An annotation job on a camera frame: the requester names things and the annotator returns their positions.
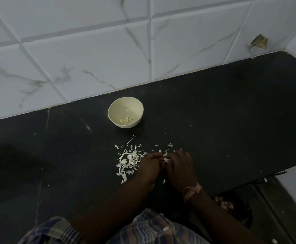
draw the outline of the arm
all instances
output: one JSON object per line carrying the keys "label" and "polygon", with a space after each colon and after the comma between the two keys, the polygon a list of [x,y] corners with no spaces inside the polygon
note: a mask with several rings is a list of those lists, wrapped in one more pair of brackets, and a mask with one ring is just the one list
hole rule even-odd
{"label": "arm", "polygon": [[71,225],[86,243],[103,243],[124,227],[126,221],[154,188],[157,176],[165,166],[162,153],[152,153],[140,161],[137,175],[101,202],[93,212],[74,219]]}
{"label": "arm", "polygon": [[[189,191],[186,187],[197,184],[192,158],[188,152],[184,154],[182,151],[172,153],[167,158],[171,159],[166,165],[168,178],[184,197]],[[203,190],[199,194],[191,196],[187,203],[199,217],[214,243],[264,243],[243,224],[213,202]]]}

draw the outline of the bowl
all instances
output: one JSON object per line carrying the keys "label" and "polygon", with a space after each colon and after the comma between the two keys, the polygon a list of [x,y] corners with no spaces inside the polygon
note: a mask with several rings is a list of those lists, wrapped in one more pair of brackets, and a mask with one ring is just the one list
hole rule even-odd
{"label": "bowl", "polygon": [[121,128],[136,126],[140,122],[142,114],[142,103],[133,97],[119,98],[108,108],[109,119]]}

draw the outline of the plaid shirt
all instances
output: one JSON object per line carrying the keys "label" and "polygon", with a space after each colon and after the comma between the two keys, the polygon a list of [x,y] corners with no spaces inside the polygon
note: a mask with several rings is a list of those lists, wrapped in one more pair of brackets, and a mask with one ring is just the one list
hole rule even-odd
{"label": "plaid shirt", "polygon": [[[29,231],[18,244],[43,243],[82,244],[85,242],[80,233],[74,230],[67,220],[61,217],[53,217]],[[209,242],[187,227],[174,223],[162,214],[147,208],[135,217],[131,224],[116,233],[107,243],[208,244]]]}

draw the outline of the shirt sleeve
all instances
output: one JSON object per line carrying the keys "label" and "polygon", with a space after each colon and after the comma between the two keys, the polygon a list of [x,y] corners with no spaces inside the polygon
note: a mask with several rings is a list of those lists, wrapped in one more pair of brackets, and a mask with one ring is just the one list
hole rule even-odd
{"label": "shirt sleeve", "polygon": [[49,221],[29,231],[18,244],[83,244],[81,234],[72,228],[62,217],[53,217]]}

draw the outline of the tile backsplash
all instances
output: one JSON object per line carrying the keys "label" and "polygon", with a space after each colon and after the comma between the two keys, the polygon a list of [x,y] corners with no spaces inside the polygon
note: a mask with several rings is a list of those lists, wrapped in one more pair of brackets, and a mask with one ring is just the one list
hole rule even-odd
{"label": "tile backsplash", "polygon": [[[266,50],[250,48],[259,34]],[[296,0],[0,0],[0,118],[285,49]]]}

